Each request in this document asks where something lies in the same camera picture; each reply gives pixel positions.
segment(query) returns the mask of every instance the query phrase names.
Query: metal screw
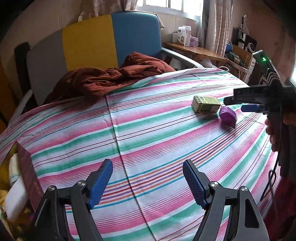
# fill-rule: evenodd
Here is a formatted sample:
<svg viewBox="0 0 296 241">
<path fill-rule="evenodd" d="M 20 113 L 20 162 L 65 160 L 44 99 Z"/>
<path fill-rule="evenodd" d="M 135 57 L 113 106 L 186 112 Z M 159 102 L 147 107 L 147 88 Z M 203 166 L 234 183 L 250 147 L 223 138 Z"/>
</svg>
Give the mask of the metal screw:
<svg viewBox="0 0 296 241">
<path fill-rule="evenodd" d="M 245 187 L 245 186 L 241 186 L 241 190 L 242 190 L 243 192 L 247 192 L 249 189 L 248 189 L 247 187 Z"/>
<path fill-rule="evenodd" d="M 216 181 L 213 181 L 213 182 L 210 182 L 210 185 L 214 188 L 218 187 L 219 186 L 219 183 L 216 182 Z"/>
<path fill-rule="evenodd" d="M 52 186 L 49 186 L 49 187 L 47 188 L 47 190 L 50 191 L 50 192 L 53 191 L 54 189 L 55 189 L 55 186 L 53 186 L 53 185 L 52 185 Z"/>
<path fill-rule="evenodd" d="M 85 184 L 86 184 L 85 181 L 77 182 L 77 185 L 80 186 L 80 187 L 83 187 Z"/>
</svg>

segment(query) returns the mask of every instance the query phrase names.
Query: bedsheet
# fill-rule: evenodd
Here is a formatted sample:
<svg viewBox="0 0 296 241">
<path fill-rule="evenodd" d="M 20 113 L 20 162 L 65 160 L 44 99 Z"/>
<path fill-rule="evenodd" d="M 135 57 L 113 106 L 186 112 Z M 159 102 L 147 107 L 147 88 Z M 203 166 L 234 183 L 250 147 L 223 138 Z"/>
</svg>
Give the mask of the bedsheet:
<svg viewBox="0 0 296 241">
<path fill-rule="evenodd" d="M 223 103 L 233 88 L 245 86 L 220 69 L 189 69 L 143 79 L 97 103 L 78 98 L 44 105 L 0 136 L 0 163 L 18 141 L 30 152 L 46 190 L 85 180 L 109 158 L 113 174 L 91 211 L 105 241 L 192 240 L 204 211 L 183 176 L 184 160 L 190 158 L 224 187 L 247 186 L 258 204 L 276 160 L 264 115 L 230 106 L 237 114 L 232 129 L 218 115 L 191 108 L 196 94 Z M 259 204 L 261 213 L 269 206 L 267 196 Z M 71 207 L 66 211 L 71 234 L 79 240 Z M 217 240 L 223 239 L 228 213 L 225 207 Z"/>
</svg>

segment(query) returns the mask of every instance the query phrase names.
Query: blue gripper pad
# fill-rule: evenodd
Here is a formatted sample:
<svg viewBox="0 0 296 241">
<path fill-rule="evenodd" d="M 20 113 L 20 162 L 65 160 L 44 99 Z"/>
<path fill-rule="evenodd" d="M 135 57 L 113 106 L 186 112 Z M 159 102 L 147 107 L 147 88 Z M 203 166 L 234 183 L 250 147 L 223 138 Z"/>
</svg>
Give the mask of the blue gripper pad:
<svg viewBox="0 0 296 241">
<path fill-rule="evenodd" d="M 93 207 L 100 202 L 100 200 L 101 200 L 101 198 L 103 196 L 105 188 L 106 188 L 106 186 L 107 186 L 107 184 L 108 184 L 108 182 L 110 180 L 110 177 L 111 177 L 111 175 L 113 173 L 113 163 L 112 163 L 112 161 L 109 160 L 109 159 L 106 159 L 102 163 L 102 165 L 100 166 L 98 171 L 92 172 L 89 175 L 89 178 L 91 177 L 91 175 L 93 173 L 95 175 L 97 175 L 97 178 L 94 181 L 92 187 L 90 188 L 90 197 L 89 197 L 89 202 L 88 202 L 89 209 L 93 209 Z"/>
<path fill-rule="evenodd" d="M 187 161 L 183 163 L 183 174 L 196 204 L 205 210 L 208 207 L 208 203 L 205 198 L 205 190 Z"/>
</svg>

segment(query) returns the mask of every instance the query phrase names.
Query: purple package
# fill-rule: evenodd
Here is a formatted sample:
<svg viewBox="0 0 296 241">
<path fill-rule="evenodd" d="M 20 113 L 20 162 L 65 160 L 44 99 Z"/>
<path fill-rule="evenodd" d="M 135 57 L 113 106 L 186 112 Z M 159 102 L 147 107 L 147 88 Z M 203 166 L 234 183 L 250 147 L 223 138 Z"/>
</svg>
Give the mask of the purple package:
<svg viewBox="0 0 296 241">
<path fill-rule="evenodd" d="M 225 124 L 235 129 L 235 125 L 237 123 L 237 115 L 232 109 L 227 106 L 221 106 L 219 116 Z"/>
</svg>

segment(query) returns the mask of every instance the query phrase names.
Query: brown blanket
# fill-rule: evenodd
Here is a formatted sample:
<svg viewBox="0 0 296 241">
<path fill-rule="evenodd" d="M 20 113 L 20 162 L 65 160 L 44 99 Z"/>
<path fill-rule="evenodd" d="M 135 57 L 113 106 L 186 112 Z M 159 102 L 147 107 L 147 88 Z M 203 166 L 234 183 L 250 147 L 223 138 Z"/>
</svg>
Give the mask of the brown blanket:
<svg viewBox="0 0 296 241">
<path fill-rule="evenodd" d="M 146 77 L 172 71 L 175 70 L 160 59 L 133 52 L 120 69 L 78 68 L 69 71 L 59 80 L 44 104 L 78 96 L 96 100 Z"/>
</svg>

